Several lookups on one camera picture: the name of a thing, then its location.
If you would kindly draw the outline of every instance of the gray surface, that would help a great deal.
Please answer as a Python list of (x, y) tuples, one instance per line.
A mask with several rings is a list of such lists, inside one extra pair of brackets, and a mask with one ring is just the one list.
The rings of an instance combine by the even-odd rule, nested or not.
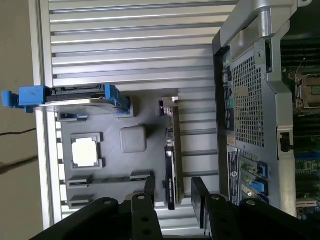
[(220, 30), (221, 46), (226, 47), (256, 18), (260, 25), (260, 38), (276, 34), (297, 8), (297, 0), (241, 0)]
[[(0, 92), (33, 84), (28, 1), (0, 0)], [(0, 133), (35, 127), (35, 116), (0, 106)], [(0, 137), (1, 163), (36, 155), (37, 134)], [(0, 239), (30, 239), (43, 229), (37, 162), (0, 175)]]
[[(289, 152), (282, 152), (280, 146), (281, 133), (290, 134), (290, 144), (293, 145), (293, 109), (292, 109), (292, 94), (290, 90), (282, 82), (281, 72), (281, 55), (280, 55), (280, 41), (281, 38), (289, 30), (289, 22), (279, 27), (279, 22), (276, 23), (274, 29), (277, 33), (271, 39), (271, 60), (272, 71), (267, 72), (266, 66), (266, 43), (265, 40), (260, 39), (260, 29), (263, 22), (255, 20), (251, 26), (250, 31), (244, 31), (240, 38), (235, 37), (232, 41), (231, 52), (233, 46), (239, 46), (237, 42), (248, 41), (245, 46), (251, 46), (247, 49), (241, 49), (239, 57), (234, 55), (231, 62), (231, 70), (234, 70), (240, 64), (247, 64), (246, 61), (252, 59), (256, 69), (260, 69), (257, 80), (260, 81), (258, 88), (255, 89), (254, 94), (249, 99), (249, 103), (244, 105), (246, 108), (240, 108), (241, 102), (236, 103), (235, 116), (245, 111), (245, 117), (250, 116), (246, 125), (252, 125), (251, 129), (245, 129), (244, 140), (240, 141), (237, 137), (236, 147), (242, 151), (254, 155), (258, 161), (268, 164), (268, 190), (270, 204), (282, 211), (295, 216), (296, 213), (296, 186), (295, 186), (295, 159), (293, 150)], [(240, 80), (248, 79), (251, 83), (256, 81), (254, 75), (250, 75), (249, 71), (241, 75)], [(250, 90), (248, 82), (239, 86), (242, 92)]]
[(109, 114), (120, 112), (109, 100), (92, 98), (68, 101), (53, 101), (36, 107), (36, 110), (63, 114)]
[[(158, 102), (168, 97), (161, 92), (135, 92), (134, 112), (136, 117), (114, 118), (113, 114), (91, 115), (86, 122), (63, 122), (62, 143), (65, 178), (68, 181), (74, 176), (90, 176), (94, 179), (129, 177), (133, 171), (152, 171), (156, 177), (157, 202), (165, 201), (162, 181), (166, 177), (166, 127), (170, 125), (168, 116), (157, 116)], [(144, 152), (123, 153), (121, 150), (120, 131), (125, 127), (143, 125), (146, 128), (147, 148)], [(103, 159), (102, 169), (76, 171), (71, 168), (72, 136), (78, 134), (101, 133), (99, 158)], [(94, 195), (94, 198), (115, 198), (120, 203), (126, 195), (144, 188), (144, 181), (126, 183), (91, 184), (86, 188), (67, 188), (68, 200), (75, 195)]]
[[(212, 39), (236, 2), (40, 0), (37, 12), (36, 0), (29, 1), (34, 84), (112, 83), (120, 91), (177, 89), (185, 192), (190, 194), (191, 176), (203, 176), (210, 191), (219, 191)], [(42, 30), (37, 29), (38, 14)], [(114, 18), (101, 21), (101, 15)], [(58, 161), (64, 158), (62, 143), (57, 144), (60, 126), (54, 114), (37, 113), (36, 119), (43, 224), (48, 228), (72, 211), (61, 205), (67, 196), (66, 185), (61, 184), (64, 165)], [(160, 224), (165, 234), (202, 234), (190, 204), (179, 211), (164, 210), (167, 217)]]
[(120, 144), (124, 154), (143, 153), (147, 149), (146, 128), (143, 125), (122, 128)]

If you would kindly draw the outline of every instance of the motherboard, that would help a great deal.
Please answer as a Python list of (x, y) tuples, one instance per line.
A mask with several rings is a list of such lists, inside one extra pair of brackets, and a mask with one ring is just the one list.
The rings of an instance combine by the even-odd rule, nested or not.
[(297, 217), (320, 215), (320, 40), (281, 41), (282, 81), (292, 92)]

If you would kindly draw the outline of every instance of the black cable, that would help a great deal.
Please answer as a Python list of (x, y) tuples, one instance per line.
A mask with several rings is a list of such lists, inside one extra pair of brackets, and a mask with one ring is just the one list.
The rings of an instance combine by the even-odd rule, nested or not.
[(4, 133), (0, 133), (0, 137), (1, 136), (6, 136), (6, 135), (20, 135), (20, 134), (26, 134), (29, 132), (32, 132), (36, 130), (36, 128), (31, 128), (29, 130), (25, 130), (25, 131), (11, 131), (11, 132), (4, 132)]
[(5, 174), (10, 170), (17, 169), (19, 167), (25, 166), (27, 164), (31, 164), (36, 161), (38, 161), (38, 155), (30, 156), (25, 159), (14, 161), (7, 164), (0, 162), (0, 175)]

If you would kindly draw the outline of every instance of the perforated metal grille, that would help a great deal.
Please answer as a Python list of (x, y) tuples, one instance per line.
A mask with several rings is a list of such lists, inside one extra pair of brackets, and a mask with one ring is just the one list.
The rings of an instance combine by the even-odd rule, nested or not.
[(252, 56), (232, 70), (236, 140), (264, 147), (261, 68)]
[(254, 154), (249, 153), (247, 151), (241, 150), (240, 154), (241, 154), (241, 157), (244, 157), (246, 159), (250, 159), (250, 160), (255, 161), (255, 162), (258, 161), (258, 156), (257, 155), (254, 155)]

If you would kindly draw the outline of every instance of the blue plastic clip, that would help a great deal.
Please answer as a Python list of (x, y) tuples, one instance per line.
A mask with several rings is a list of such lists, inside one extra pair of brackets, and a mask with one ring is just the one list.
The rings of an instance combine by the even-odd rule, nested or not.
[(46, 86), (22, 86), (19, 94), (3, 91), (2, 105), (7, 108), (24, 109), (26, 113), (33, 113), (34, 107), (46, 102)]
[(118, 114), (130, 114), (130, 100), (125, 96), (121, 96), (119, 90), (114, 85), (105, 84), (105, 99), (113, 101), (116, 107), (123, 109)]
[(264, 163), (257, 164), (257, 172), (260, 176), (267, 178), (268, 177), (268, 166)]
[(255, 189), (257, 192), (261, 194), (268, 195), (268, 186), (264, 182), (261, 182), (260, 180), (256, 179), (251, 181), (248, 184), (251, 188)]
[(24, 109), (28, 114), (32, 114), (34, 109), (30, 106), (19, 105), (19, 95), (12, 93), (12, 91), (3, 91), (1, 93), (2, 105), (12, 109)]

